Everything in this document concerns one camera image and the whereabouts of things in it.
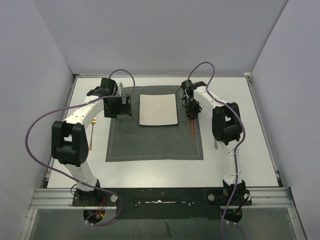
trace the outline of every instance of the placemat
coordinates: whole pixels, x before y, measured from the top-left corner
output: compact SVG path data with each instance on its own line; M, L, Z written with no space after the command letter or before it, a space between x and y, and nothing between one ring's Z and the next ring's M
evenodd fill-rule
M138 86L131 96L132 116L121 115L112 119L108 136L106 162L137 160L203 160L199 119L194 121L194 136L191 123L180 99L177 102L177 125L139 125L140 94L175 94L180 86ZM130 93L126 87L122 94Z

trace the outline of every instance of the gray floor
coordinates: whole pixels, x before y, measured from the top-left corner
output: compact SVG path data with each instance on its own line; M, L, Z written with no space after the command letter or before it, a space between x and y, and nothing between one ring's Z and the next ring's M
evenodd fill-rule
M204 218L119 220L103 226L85 226L80 209L39 209L31 240L220 240L220 221ZM246 208L240 225L248 240L295 240L286 208ZM224 228L225 240L245 239L233 225Z

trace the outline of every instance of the wall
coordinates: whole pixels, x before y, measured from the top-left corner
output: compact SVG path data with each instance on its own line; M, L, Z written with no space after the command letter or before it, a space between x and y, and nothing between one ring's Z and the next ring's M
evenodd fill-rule
M32 0L0 1L0 239L19 238L35 188L46 169L24 146L26 131L39 115L66 103L72 82L58 46ZM61 114L41 121L30 147L50 158L51 125Z
M288 0L34 0L75 74L251 71ZM210 68L197 71L201 76Z
M252 72L280 174L319 239L320 2L289 0Z

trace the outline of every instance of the purple cable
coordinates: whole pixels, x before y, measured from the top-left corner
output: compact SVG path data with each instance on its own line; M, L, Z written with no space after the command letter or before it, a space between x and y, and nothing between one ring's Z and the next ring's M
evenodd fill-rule
M230 195L230 198L229 198L229 200L228 200L228 202L227 202L227 204L226 204L226 206L225 206L225 209L224 209L223 214L222 214L222 219L221 219L220 232L221 232L222 239L225 239L225 238L224 238L224 221L225 221L225 216L226 216L226 213L227 213L227 209L228 209L228 207L229 207L229 205L230 205L230 203L231 203L231 200L232 200L232 198L233 198L233 196L234 196L234 194L235 194L235 192L236 192L237 184L238 184L238 161L237 161L237 154L236 154L236 153L237 153L237 148L244 142L244 140L245 140L245 138L246 138L246 130L245 130L244 124L242 123L241 118L239 117L239 115L238 115L228 104L226 104L226 103L224 103L224 102L216 99L216 98L208 91L208 87L209 87L212 79L214 78L215 72L216 72L215 66L214 66L211 62L209 62L209 61L204 61L204 62L198 64L198 65L191 71L191 73L189 74L188 80L190 79L192 73L193 73L199 66L201 66L202 64L209 64L209 65L212 67L212 69L213 69L211 78L210 78L208 84L207 84L206 87L205 87L206 92L209 94L209 96L210 96L214 101L216 101L216 102L219 103L219 104L222 104L222 105L226 106L226 107L235 115L235 117L238 119L238 121L239 121L239 123L240 123L240 126L241 126L241 128L242 128L242 130L243 130L243 137L242 137L242 139L239 141L239 143L234 147L234 150L233 150L234 165L235 165L234 188L233 188L232 193L231 193L231 195ZM244 232L245 239L247 239L247 236L246 236L245 231L244 231L240 226L238 226L238 227Z
M106 193L108 193L108 194L115 195L115 196L120 200L120 209L119 209L118 213L117 213L113 218L111 218L109 221L107 221L107 222L105 222L105 223L100 223L100 224L94 224L94 225L93 225L93 226L97 226L97 227L107 225L107 224L111 223L113 220L115 220L115 219L119 216L119 214L121 213L121 211L122 211L122 209L123 209L123 205L124 205L123 199L122 199L118 194L116 194L115 192L112 192L112 191L110 191L110 190L103 189L103 188L100 188L100 187L97 187L97 186L93 186L93 185L87 184L87 183L85 183L85 182L81 182L79 179L77 179L77 178L75 178L75 177L73 177L73 176L70 176L69 174L67 174L67 173L65 173L65 172L63 172L63 171L61 171L61 170L59 170L59 169L56 169L56 168L54 168L54 167L52 167L52 166L49 166L49 165L41 162L41 161L38 160L38 159L32 154L32 152L30 151L28 140L29 140L30 131L31 131L31 129L34 127L34 125L35 125L39 120L43 119L44 117L46 117L46 116L48 116L48 115L50 115L50 114L53 114L53 113L56 113L56 112L60 112L60 111L64 111L64 110L80 108L80 107L86 106L87 104L92 104L92 103L94 103L94 102L96 102L96 101L99 101L99 100L101 100L101 99L124 98L124 97L131 96L131 95L135 92L135 88L136 88L136 82L135 82L134 76L132 76L132 74L131 74L130 72L128 72L127 70L125 70L125 69L117 69L117 70L114 70L114 71L110 74L109 78L111 78L111 76L112 76L114 73L118 72L118 71L124 71L124 72L126 72L127 74L129 74L130 77L132 78L132 80L133 80L133 90L132 90L132 92L131 92L130 94L125 95L125 96L118 96L118 95L102 96L102 97L96 98L96 99L94 99L94 100L92 100L92 101L89 101L89 102L87 102L87 103L83 103L83 104L79 104L79 105L75 105L75 106L67 106L67 107L63 107L63 108L59 108L59 109L56 109L56 110L49 111L49 112L41 115L41 116L38 117L33 123L31 123L30 127L29 127L28 130L26 131L25 139L24 139L24 145L25 145L26 151L28 152L28 154L30 155L30 157L33 158L33 160L35 160L35 161L36 161L38 164L40 164L41 166L43 166L43 167L45 167L45 168L47 168L47 169L51 169L51 170L53 170L53 171L56 171L56 172L58 172L58 173L60 173L60 174L63 174L63 175L65 175L66 177L68 177L68 178L76 181L77 183L81 183L82 185L85 185L85 186L87 186L87 187L89 187L89 188L97 189L97 190L106 192Z

